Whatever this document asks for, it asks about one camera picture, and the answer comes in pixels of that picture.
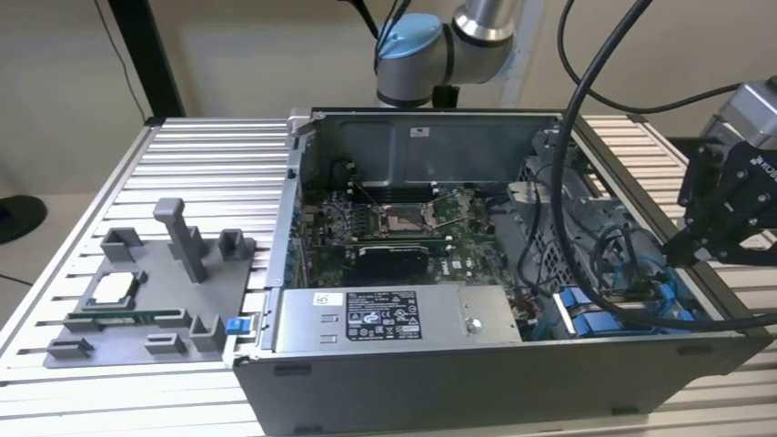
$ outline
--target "floor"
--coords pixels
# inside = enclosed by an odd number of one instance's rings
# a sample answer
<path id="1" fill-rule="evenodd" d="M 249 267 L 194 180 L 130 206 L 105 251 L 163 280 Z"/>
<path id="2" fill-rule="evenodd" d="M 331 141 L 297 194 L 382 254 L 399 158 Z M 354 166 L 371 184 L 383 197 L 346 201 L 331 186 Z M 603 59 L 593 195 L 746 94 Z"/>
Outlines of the floor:
<path id="1" fill-rule="evenodd" d="M 0 273 L 34 282 L 93 196 L 91 193 L 38 196 L 47 206 L 46 220 L 30 234 L 0 244 Z M 0 327 L 27 290 L 26 285 L 0 279 Z"/>

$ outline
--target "blue latch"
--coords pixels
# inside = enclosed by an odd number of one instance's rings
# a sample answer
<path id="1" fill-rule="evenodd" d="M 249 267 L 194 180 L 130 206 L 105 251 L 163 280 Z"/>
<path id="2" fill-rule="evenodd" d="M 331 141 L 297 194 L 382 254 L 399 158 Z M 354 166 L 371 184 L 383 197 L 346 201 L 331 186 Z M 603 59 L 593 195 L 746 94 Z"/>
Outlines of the blue latch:
<path id="1" fill-rule="evenodd" d="M 251 320 L 233 317 L 226 321 L 226 335 L 245 335 L 251 333 Z"/>

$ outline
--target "aluminum extrusion table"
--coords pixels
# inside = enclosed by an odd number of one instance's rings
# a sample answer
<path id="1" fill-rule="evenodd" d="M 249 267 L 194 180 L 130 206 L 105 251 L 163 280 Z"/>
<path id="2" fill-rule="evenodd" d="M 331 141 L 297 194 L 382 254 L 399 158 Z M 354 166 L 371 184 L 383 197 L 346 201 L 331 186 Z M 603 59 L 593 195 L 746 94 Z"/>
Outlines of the aluminum extrusion table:
<path id="1" fill-rule="evenodd" d="M 586 117 L 668 218 L 686 160 L 647 124 Z M 133 226 L 165 238 L 151 218 L 159 197 L 186 202 L 203 237 L 241 228 L 257 240 L 242 313 L 263 303 L 265 268 L 285 177 L 282 119 L 167 119 L 147 127 L 78 220 L 53 260 L 0 331 L 0 435 L 261 435 L 237 379 L 221 362 L 49 370 L 42 367 L 57 320 L 74 308 L 102 261 L 99 237 Z M 768 245 L 770 235 L 748 244 Z M 777 310 L 777 273 L 714 264 L 752 313 Z M 225 352 L 239 349 L 230 338 Z M 695 380 L 648 416 L 529 423 L 407 436 L 777 435 L 777 346 L 730 375 Z"/>

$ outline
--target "blue cable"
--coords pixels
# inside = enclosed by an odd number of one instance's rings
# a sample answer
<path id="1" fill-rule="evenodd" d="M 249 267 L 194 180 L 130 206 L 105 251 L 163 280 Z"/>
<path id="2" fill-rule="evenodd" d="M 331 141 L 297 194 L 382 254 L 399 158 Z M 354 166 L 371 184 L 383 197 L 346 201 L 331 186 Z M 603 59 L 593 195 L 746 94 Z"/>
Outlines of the blue cable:
<path id="1" fill-rule="evenodd" d="M 658 269 L 660 269 L 663 274 L 668 277 L 668 281 L 670 281 L 668 287 L 671 288 L 671 291 L 674 292 L 674 295 L 675 295 L 676 294 L 676 276 L 668 270 L 668 268 L 656 259 L 654 259 L 651 257 L 646 257 L 644 255 L 636 255 L 635 258 L 639 261 L 648 262 L 650 264 L 652 264 L 652 266 L 655 266 Z M 628 264 L 628 262 L 631 262 L 631 260 L 626 259 L 615 268 L 615 272 L 614 272 L 615 279 L 612 280 L 612 283 L 611 283 L 612 289 L 615 288 L 615 284 L 619 281 L 619 274 L 622 273 L 622 268 Z"/>

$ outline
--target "warning label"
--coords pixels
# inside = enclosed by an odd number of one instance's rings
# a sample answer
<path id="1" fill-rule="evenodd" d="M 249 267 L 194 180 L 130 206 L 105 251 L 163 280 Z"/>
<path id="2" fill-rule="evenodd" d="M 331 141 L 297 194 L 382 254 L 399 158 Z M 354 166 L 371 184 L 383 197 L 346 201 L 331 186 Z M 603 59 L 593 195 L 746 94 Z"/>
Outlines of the warning label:
<path id="1" fill-rule="evenodd" d="M 346 293 L 346 312 L 346 337 L 350 341 L 421 338 L 414 291 Z"/>

